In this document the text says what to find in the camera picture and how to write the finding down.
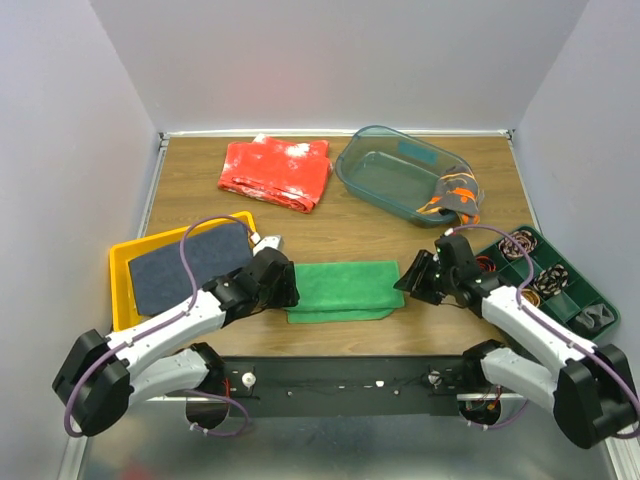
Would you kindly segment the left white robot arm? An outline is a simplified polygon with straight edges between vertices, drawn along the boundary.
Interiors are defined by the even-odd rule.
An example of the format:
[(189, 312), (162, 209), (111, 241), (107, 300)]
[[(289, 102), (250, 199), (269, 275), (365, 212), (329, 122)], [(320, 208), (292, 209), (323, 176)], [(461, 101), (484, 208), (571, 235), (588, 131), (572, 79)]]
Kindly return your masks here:
[(297, 305), (295, 267), (265, 247), (244, 267), (214, 277), (190, 297), (136, 327), (104, 336), (92, 329), (73, 343), (52, 389), (73, 437), (98, 435), (137, 401), (179, 390), (214, 393), (220, 368), (198, 350), (174, 351), (206, 333), (257, 312)]

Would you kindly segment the orange black rolled sock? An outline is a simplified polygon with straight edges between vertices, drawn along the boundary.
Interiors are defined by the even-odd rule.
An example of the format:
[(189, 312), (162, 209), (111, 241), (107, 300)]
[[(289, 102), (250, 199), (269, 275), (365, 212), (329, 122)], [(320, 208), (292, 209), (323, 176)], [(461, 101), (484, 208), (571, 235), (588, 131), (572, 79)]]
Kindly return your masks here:
[(495, 272), (497, 265), (495, 261), (486, 255), (479, 255), (476, 257), (476, 263), (484, 272)]

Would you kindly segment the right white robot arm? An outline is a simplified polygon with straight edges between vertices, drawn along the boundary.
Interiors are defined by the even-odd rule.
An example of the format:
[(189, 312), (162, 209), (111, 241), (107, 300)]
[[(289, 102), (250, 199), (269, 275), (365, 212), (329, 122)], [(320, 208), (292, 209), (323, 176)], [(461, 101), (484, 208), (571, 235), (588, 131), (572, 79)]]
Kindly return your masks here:
[(484, 271), (464, 236), (448, 231), (435, 247), (418, 252), (395, 289), (432, 305), (451, 296), (533, 356), (485, 341), (463, 353), (453, 378), (437, 373), (435, 388), (511, 390), (550, 412), (562, 433), (583, 449), (608, 438), (638, 437), (639, 399), (619, 348), (578, 336), (526, 301), (498, 272)]

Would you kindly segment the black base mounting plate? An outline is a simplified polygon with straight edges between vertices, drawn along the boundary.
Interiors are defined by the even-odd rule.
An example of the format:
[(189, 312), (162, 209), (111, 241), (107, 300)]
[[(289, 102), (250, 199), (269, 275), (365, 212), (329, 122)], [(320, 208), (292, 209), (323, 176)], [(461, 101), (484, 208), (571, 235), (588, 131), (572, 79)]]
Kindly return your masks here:
[(237, 406), (197, 397), (185, 416), (208, 428), (244, 416), (456, 416), (489, 388), (461, 355), (225, 356), (203, 389)]

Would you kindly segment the green towel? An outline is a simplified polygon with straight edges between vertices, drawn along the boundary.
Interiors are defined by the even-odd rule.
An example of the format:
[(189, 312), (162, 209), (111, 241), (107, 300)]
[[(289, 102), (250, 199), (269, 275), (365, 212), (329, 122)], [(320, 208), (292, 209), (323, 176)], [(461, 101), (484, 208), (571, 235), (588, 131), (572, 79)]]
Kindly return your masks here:
[(299, 302), (287, 309), (290, 324), (380, 320), (405, 306), (395, 261), (297, 264)]

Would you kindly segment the green divided organizer box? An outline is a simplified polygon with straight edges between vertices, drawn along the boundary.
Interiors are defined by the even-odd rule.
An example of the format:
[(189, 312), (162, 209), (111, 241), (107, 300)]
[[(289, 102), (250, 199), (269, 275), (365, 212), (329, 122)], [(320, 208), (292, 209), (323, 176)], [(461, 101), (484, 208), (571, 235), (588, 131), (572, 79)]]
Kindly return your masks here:
[(544, 236), (529, 225), (476, 252), (479, 266), (498, 273), (524, 299), (574, 334), (600, 343), (619, 324), (620, 314)]

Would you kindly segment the grey rolled sock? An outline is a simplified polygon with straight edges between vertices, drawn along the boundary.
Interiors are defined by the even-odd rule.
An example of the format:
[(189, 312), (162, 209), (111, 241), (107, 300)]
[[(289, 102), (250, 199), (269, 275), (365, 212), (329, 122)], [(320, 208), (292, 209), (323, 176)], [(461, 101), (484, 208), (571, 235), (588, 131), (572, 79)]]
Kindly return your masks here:
[(605, 303), (597, 303), (580, 311), (572, 320), (572, 325), (584, 334), (595, 334), (615, 320), (614, 312)]

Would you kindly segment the yellow plastic tray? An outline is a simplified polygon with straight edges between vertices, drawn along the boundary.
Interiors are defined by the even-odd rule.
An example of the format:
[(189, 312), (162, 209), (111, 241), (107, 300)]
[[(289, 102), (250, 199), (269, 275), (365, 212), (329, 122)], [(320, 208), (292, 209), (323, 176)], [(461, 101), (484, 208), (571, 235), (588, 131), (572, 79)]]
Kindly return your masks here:
[(109, 250), (109, 274), (112, 306), (112, 329), (134, 327), (146, 317), (138, 312), (129, 262), (158, 248), (179, 242), (187, 226), (144, 236), (112, 246)]

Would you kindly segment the grey orange towel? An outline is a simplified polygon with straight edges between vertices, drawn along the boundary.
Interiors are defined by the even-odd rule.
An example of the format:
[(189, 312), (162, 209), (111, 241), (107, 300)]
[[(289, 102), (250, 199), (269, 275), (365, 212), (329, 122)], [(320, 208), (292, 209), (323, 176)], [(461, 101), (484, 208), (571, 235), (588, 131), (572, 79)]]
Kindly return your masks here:
[(472, 170), (464, 165), (447, 169), (436, 181), (431, 199), (416, 210), (422, 215), (453, 212), (463, 225), (480, 223), (484, 192)]

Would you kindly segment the teal plastic basket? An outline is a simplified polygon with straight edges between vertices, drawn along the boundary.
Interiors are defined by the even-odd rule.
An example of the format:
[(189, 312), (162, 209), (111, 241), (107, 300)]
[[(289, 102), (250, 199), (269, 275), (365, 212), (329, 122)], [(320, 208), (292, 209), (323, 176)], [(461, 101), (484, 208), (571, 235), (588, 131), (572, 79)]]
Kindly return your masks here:
[(456, 170), (471, 168), (453, 153), (380, 125), (356, 131), (335, 162), (335, 173), (351, 195), (421, 227), (457, 219), (448, 210), (419, 211), (441, 177)]

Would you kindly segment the rolled patterned sock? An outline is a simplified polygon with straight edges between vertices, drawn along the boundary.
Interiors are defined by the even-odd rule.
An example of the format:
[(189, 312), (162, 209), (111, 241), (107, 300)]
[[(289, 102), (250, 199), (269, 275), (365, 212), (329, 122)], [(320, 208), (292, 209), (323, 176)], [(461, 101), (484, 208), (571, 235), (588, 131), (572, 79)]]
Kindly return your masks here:
[(569, 271), (562, 264), (555, 264), (540, 272), (532, 281), (532, 288), (542, 299), (559, 295), (569, 283)]
[(517, 230), (510, 234), (511, 239), (505, 237), (498, 242), (498, 250), (509, 261), (517, 260), (532, 253), (538, 246), (538, 238), (529, 230)]

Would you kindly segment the yellow rolled sock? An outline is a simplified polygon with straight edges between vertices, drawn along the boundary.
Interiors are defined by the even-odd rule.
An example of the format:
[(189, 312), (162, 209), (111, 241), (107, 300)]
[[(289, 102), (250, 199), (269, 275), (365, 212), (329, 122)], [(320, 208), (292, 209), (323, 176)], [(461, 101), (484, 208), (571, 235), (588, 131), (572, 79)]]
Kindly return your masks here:
[(533, 288), (524, 288), (521, 291), (521, 296), (528, 301), (529, 303), (531, 303), (534, 307), (539, 307), (542, 303), (542, 298), (541, 296), (538, 294), (538, 292), (536, 290), (534, 290)]

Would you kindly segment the red white folded towel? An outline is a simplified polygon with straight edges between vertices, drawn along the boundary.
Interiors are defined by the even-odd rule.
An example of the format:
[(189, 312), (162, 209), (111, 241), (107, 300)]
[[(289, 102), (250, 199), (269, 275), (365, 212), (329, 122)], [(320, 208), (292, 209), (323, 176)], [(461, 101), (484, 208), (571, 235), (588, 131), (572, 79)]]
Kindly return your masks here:
[(221, 190), (309, 214), (333, 170), (329, 142), (294, 143), (260, 134), (228, 145), (217, 186)]

